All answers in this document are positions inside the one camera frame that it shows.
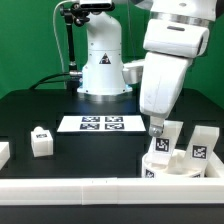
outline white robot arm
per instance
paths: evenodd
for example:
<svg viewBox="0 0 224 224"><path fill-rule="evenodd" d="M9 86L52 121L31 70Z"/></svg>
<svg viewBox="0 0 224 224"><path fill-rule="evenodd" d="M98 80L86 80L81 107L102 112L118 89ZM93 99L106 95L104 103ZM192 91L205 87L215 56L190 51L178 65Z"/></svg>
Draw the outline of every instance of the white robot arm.
<svg viewBox="0 0 224 224"><path fill-rule="evenodd" d="M144 39L148 53L140 110L150 116L149 134L159 137L182 89L187 68L206 50L209 23L216 19L217 0L132 1L151 10Z"/></svg>
<svg viewBox="0 0 224 224"><path fill-rule="evenodd" d="M74 0L69 8L61 8L67 31L70 53L70 74L80 74L74 57L72 24L86 25L88 61L82 69L82 86L77 88L81 97L94 101L114 101L129 94L132 88L122 76L121 25L106 14L115 8L112 0Z"/></svg>

